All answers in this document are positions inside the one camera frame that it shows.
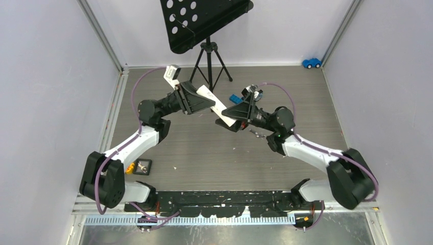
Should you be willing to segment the white remote control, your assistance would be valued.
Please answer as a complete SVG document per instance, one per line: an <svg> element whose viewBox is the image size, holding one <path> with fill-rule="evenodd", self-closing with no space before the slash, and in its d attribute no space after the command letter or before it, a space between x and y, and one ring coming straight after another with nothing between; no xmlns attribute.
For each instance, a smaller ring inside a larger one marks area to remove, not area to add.
<svg viewBox="0 0 433 245"><path fill-rule="evenodd" d="M235 124L236 120L231 119L222 114L222 111L227 107L205 86L202 85L197 89L197 94L210 99L215 102L214 106L211 106L211 110L228 126L231 127Z"/></svg>

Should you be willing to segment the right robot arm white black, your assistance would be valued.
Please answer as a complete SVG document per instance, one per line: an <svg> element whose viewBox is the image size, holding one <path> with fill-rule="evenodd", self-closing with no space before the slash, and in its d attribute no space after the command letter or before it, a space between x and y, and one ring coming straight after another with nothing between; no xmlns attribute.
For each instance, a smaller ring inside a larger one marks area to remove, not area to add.
<svg viewBox="0 0 433 245"><path fill-rule="evenodd" d="M301 160L327 175L326 180L305 179L291 189L292 204L297 209L305 209L314 201L336 201L353 210L361 202L376 198L378 182L361 153L356 149L326 148L301 137L295 131L295 117L286 106L265 112L249 93L229 108L217 102L215 111L219 116L216 124L232 132L249 125L268 130L271 134L266 140L273 152Z"/></svg>

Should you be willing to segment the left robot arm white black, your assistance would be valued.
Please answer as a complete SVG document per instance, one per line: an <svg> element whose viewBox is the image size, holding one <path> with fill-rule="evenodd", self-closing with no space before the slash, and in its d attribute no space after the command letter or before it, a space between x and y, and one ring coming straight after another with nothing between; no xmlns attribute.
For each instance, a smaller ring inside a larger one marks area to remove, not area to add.
<svg viewBox="0 0 433 245"><path fill-rule="evenodd" d="M181 82L174 91L159 100L143 100L137 112L139 127L129 138L104 153L92 152L86 161L79 192L94 200L98 212L120 203L136 202L144 211L156 207L152 187L141 182L126 182L125 174L144 152L161 143L168 135L171 121L165 116L178 111L191 115L216 105L215 95L206 86L196 89Z"/></svg>

